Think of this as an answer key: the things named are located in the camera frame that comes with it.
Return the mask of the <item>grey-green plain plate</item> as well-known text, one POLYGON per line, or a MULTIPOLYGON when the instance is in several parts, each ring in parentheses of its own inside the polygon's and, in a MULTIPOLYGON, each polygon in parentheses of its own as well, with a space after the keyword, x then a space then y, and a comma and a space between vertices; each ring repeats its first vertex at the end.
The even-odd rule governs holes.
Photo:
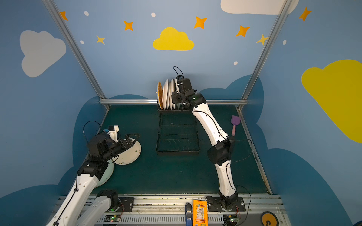
MULTIPOLYGON (((176 94, 179 93, 178 82, 177 82, 177 79, 176 79, 176 78, 175 78, 175 88, 174 88, 174 91, 176 92, 176 94)), ((175 110, 179 110, 179 104, 174 104, 174 108, 175 108, 175 110)))

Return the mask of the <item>cream floral plate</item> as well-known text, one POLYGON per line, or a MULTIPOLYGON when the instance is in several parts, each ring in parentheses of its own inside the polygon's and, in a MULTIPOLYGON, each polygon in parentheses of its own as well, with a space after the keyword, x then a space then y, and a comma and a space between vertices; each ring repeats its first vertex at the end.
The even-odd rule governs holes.
POLYGON ((118 165, 128 165, 133 163, 141 154, 141 144, 136 141, 135 144, 125 152, 119 154, 112 161, 118 165))

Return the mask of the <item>green-rimmed Hao Wei plate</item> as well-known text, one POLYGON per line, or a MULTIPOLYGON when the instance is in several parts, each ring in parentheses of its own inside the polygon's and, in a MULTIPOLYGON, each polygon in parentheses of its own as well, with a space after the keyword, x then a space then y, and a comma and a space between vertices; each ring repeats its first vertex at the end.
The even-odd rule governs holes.
POLYGON ((168 103, 167 103, 167 100, 168 100, 168 85, 169 85, 169 80, 167 79, 164 83, 164 86, 163 86, 163 97, 162 97, 162 107, 164 110, 167 109, 168 107, 168 103))

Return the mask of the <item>sunburst plate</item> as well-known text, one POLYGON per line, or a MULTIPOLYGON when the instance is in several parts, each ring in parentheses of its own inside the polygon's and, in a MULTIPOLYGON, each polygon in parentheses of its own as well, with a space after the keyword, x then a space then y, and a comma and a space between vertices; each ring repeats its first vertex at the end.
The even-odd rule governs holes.
POLYGON ((171 79, 170 83, 169 83, 169 109, 173 110, 173 101, 172 101, 172 93, 174 91, 174 79, 171 79))
POLYGON ((168 91, 166 97, 166 110, 170 109, 171 82, 168 83, 168 91))

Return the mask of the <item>woven bamboo plate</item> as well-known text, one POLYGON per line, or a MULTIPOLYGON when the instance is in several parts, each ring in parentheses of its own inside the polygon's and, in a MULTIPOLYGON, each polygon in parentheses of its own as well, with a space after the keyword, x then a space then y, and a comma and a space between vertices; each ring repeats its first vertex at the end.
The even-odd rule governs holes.
POLYGON ((157 84, 157 101, 161 110, 163 110, 163 89, 161 82, 157 84))

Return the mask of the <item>black wire dish rack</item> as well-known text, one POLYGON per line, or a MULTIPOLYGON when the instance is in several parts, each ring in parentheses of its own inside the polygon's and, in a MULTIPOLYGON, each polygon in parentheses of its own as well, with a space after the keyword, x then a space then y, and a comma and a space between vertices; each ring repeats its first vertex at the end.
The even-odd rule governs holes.
POLYGON ((200 151, 196 118, 186 110, 162 110, 156 143, 158 155, 197 155, 200 151))

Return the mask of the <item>white plate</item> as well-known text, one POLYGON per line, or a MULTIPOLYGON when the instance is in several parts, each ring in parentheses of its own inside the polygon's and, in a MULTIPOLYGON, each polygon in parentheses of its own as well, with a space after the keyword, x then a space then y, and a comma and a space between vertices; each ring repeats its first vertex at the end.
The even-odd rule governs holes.
POLYGON ((176 104, 175 104, 175 95, 176 95, 176 85, 177 85, 177 80, 176 78, 173 79, 173 91, 172 91, 172 103, 173 103, 173 110, 176 109, 176 104))

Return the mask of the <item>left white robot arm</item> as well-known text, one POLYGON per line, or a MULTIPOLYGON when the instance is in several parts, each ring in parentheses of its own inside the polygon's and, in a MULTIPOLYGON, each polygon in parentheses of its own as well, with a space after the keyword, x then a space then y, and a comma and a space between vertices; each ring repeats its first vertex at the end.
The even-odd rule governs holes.
POLYGON ((87 144, 89 155, 77 171, 74 185, 48 225, 93 226, 106 211, 117 208, 117 191, 103 190, 91 207, 81 214, 89 195, 104 175, 108 161, 133 147, 139 137, 140 134, 135 133, 113 139, 104 131, 94 136, 87 144))

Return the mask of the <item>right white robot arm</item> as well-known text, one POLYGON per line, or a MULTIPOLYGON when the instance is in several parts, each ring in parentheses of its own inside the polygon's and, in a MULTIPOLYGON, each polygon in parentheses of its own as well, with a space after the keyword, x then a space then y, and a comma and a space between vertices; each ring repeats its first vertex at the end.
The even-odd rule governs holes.
POLYGON ((207 133, 212 145, 207 151, 207 156, 217 171, 221 205, 224 210, 230 210, 239 199, 231 171, 235 141, 218 124, 205 98, 192 88, 190 80, 179 75, 176 81, 177 88, 172 93, 172 102, 192 111, 207 133))

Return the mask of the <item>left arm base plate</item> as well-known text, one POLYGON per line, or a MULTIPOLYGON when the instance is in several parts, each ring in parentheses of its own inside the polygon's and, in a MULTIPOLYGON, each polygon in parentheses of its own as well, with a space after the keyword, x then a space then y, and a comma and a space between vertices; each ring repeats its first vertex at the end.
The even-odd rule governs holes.
POLYGON ((118 206, 114 209, 115 212, 129 213, 133 211, 134 197, 119 197, 118 200, 118 206))

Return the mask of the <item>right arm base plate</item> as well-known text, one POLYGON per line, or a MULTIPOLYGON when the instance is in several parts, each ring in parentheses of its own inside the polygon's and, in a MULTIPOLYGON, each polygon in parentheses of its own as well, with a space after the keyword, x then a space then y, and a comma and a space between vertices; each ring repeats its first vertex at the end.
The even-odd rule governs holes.
POLYGON ((207 196, 207 207, 209 212, 245 212, 246 206, 242 197, 239 197, 235 204, 227 207, 222 207, 222 201, 220 197, 207 196))

